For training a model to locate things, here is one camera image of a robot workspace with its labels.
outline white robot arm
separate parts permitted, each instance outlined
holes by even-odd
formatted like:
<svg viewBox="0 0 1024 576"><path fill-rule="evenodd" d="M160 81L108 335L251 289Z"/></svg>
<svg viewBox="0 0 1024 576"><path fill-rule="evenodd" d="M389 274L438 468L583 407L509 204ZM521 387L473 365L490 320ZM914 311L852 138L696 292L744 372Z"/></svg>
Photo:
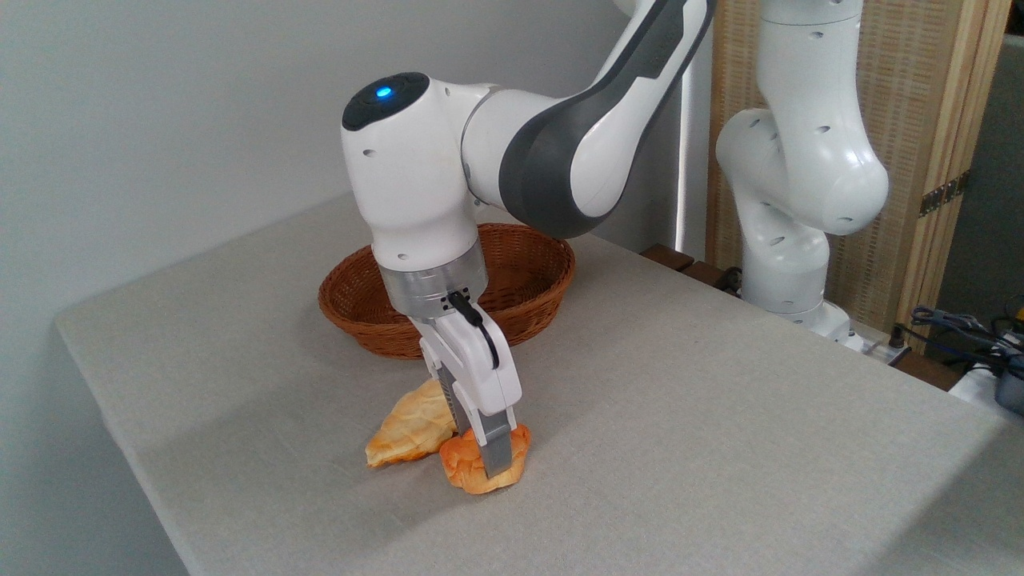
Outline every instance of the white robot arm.
<svg viewBox="0 0 1024 576"><path fill-rule="evenodd" d="M522 392L504 335L476 303L487 275L473 198L556 238L600 223L714 5L639 0L597 79L567 98L406 73L371 83L345 108L342 148L388 296L420 331L488 476L511 464Z"/></svg>
<svg viewBox="0 0 1024 576"><path fill-rule="evenodd" d="M734 116L716 151L743 233L743 299L857 349L824 286L825 233L861 230L889 193L857 101L862 7L762 0L757 79L770 110Z"/></svg>

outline pastry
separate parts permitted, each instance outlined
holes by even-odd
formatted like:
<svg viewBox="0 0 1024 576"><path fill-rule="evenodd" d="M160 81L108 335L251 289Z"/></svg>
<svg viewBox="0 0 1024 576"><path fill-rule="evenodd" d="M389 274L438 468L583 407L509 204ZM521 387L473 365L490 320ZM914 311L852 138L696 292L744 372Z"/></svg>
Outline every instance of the pastry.
<svg viewBox="0 0 1024 576"><path fill-rule="evenodd" d="M401 397L384 418L367 444L367 465L418 460L437 452L457 431L440 382L427 380Z"/></svg>
<svg viewBox="0 0 1024 576"><path fill-rule="evenodd" d="M519 424L510 435L512 440L512 467L502 474L487 478L483 470L480 449L476 445L473 430L462 437L455 437L441 445L441 465L449 482L470 494L484 494L519 482L526 465L526 450L529 449L529 428Z"/></svg>

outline brown woven basket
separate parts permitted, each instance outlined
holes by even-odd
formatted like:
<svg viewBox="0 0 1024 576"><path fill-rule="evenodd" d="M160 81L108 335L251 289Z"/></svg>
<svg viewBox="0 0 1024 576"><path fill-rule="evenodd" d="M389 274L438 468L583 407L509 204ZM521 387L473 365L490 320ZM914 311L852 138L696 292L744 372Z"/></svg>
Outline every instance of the brown woven basket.
<svg viewBox="0 0 1024 576"><path fill-rule="evenodd" d="M548 327L575 271L568 243L522 224L479 225L490 281L479 303L509 345ZM420 333L388 301L377 260L365 246L335 266L319 288L324 316L362 347L387 358L423 358Z"/></svg>

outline bread roll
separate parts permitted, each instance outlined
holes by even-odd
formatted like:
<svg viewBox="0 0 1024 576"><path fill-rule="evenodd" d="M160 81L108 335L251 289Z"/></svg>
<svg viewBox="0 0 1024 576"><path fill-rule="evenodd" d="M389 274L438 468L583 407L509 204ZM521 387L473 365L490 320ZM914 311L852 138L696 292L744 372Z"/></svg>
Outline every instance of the bread roll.
<svg viewBox="0 0 1024 576"><path fill-rule="evenodd" d="M441 445L441 465L449 482L470 494L485 494L499 488L511 486L522 477L526 466L526 450L529 449L529 428L519 424L512 430L512 467L488 479L483 469L483 459L476 445L473 430L462 437L455 437Z"/></svg>

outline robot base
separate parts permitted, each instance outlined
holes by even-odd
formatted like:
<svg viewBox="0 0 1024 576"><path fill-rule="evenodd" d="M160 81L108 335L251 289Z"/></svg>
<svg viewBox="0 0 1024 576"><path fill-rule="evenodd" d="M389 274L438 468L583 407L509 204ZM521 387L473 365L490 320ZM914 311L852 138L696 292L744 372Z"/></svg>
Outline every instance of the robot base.
<svg viewBox="0 0 1024 576"><path fill-rule="evenodd" d="M822 300L820 304L807 312L776 314L776 316L799 324L811 332L820 334L848 348L857 352L864 349L864 339L853 330L850 316L843 308L827 300Z"/></svg>
<svg viewBox="0 0 1024 576"><path fill-rule="evenodd" d="M776 316L889 366L895 366L910 351L902 343L893 345L889 334L853 322L843 308L827 300L807 312Z"/></svg>

